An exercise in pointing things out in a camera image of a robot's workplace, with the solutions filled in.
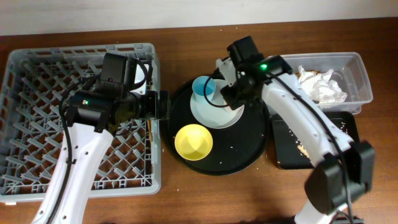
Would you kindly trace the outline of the blue plastic cup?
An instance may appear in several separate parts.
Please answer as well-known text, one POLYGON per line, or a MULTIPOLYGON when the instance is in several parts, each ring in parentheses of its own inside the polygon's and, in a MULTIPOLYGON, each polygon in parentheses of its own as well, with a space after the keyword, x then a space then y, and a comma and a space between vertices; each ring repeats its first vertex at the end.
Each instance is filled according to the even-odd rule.
POLYGON ((216 83, 209 76, 200 76, 193 81, 192 90, 198 103, 208 104, 214 97, 216 83))

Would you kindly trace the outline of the yellow plastic bowl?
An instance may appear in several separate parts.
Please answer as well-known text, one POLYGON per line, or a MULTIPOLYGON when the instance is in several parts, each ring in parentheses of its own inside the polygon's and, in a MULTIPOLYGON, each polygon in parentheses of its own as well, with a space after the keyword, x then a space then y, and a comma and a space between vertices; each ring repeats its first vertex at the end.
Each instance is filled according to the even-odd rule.
POLYGON ((177 132, 174 145, 182 158, 188 161, 199 161, 211 152, 213 137, 204 126, 189 124, 177 132))

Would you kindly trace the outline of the white napkin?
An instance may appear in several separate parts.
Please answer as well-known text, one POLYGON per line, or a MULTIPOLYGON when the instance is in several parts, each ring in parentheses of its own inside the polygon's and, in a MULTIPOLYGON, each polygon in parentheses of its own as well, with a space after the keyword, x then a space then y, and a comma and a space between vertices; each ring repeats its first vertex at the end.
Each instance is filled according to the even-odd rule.
POLYGON ((305 71, 302 65, 298 66, 298 72, 301 74, 298 82, 313 101, 330 104, 342 103, 347 99, 348 94, 340 88, 337 81, 331 79, 335 72, 333 69, 317 75, 305 71))

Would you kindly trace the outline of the rice and peanut shell scraps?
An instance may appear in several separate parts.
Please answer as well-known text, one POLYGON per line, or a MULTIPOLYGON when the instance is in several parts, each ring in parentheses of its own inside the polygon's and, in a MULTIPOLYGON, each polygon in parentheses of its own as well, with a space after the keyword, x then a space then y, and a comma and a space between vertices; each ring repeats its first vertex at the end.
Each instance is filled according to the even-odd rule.
MULTIPOLYGON (((337 122, 336 127, 339 127, 340 130, 342 130, 344 133, 348 134, 347 123, 342 119, 336 119, 336 122, 337 122)), ((296 137, 296 135, 294 135, 294 133, 292 132, 292 130, 290 128, 289 128, 289 133, 291 136, 293 136, 295 138, 294 142, 296 144, 297 149, 300 151, 300 155, 305 156, 306 158, 309 159, 310 157, 309 157, 307 150, 304 148, 301 141, 296 137)))

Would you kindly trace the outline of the pink plastic cup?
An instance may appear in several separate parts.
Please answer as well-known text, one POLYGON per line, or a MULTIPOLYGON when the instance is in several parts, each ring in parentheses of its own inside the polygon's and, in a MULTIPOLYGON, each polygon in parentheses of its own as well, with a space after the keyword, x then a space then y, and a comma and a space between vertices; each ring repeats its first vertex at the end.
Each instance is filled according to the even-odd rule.
POLYGON ((225 107, 224 110, 229 112, 229 113, 237 113, 240 109, 244 108, 244 106, 240 106, 239 108, 236 108, 234 110, 232 110, 229 106, 225 107))

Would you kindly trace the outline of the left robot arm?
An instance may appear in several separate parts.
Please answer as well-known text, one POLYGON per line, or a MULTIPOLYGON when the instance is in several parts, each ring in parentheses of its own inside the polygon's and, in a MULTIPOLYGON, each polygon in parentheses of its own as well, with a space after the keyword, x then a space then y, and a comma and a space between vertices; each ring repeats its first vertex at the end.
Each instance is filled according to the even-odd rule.
POLYGON ((120 125, 168 119, 167 91, 136 91, 152 80, 152 72, 150 62, 106 53, 99 74, 81 78, 62 95, 62 147, 33 223, 81 223, 100 162, 120 125))

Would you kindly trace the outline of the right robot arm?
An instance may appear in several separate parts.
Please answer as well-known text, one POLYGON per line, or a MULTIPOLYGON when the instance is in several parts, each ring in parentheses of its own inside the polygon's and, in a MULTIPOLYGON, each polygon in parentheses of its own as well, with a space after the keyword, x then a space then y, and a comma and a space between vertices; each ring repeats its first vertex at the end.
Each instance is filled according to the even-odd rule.
POLYGON ((265 58, 250 36, 228 46, 229 57, 217 67, 228 86, 221 90, 235 110, 250 101, 263 101, 285 121, 307 150, 314 166, 305 182, 307 202, 292 223, 331 223, 373 184, 375 150, 355 142, 336 127, 310 99, 291 66, 280 56, 265 58))

